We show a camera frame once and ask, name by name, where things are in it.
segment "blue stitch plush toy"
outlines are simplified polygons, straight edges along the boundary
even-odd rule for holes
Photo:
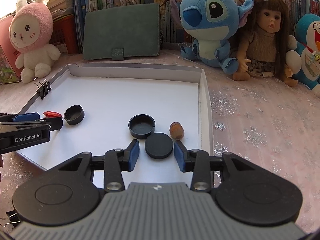
[[[226,74],[236,72],[238,61],[229,57],[227,39],[245,25],[254,0],[240,6],[234,0],[182,0],[181,4],[170,0],[170,4],[174,20],[195,38],[191,48],[181,47],[181,56],[221,67]]]
[[[297,43],[286,54],[292,78],[305,84],[320,97],[320,17],[305,14],[297,23]]]

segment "brown wooden acorn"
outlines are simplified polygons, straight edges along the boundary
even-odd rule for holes
[[[175,140],[181,140],[184,136],[184,130],[183,130],[181,124],[178,122],[173,122],[170,125],[169,131],[170,131],[171,137]]]

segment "green leather case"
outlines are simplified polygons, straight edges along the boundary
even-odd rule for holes
[[[137,4],[87,13],[84,24],[86,60],[159,55],[159,5]]]

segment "white plush hand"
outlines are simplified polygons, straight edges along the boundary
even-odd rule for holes
[[[52,44],[47,44],[46,46],[49,57],[54,61],[58,60],[61,55],[60,50]]]
[[[289,50],[285,54],[285,62],[293,74],[297,74],[300,71],[302,60],[298,52]]]
[[[288,49],[293,49],[295,50],[298,46],[297,40],[294,36],[289,35],[289,39],[288,39]]]
[[[16,67],[17,68],[22,68],[24,65],[24,62],[23,62],[23,53],[21,53],[17,59],[16,59]]]

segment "rabbit face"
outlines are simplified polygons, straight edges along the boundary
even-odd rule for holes
[[[30,15],[20,16],[10,29],[11,41],[21,49],[35,43],[40,36],[40,24],[37,18]]]

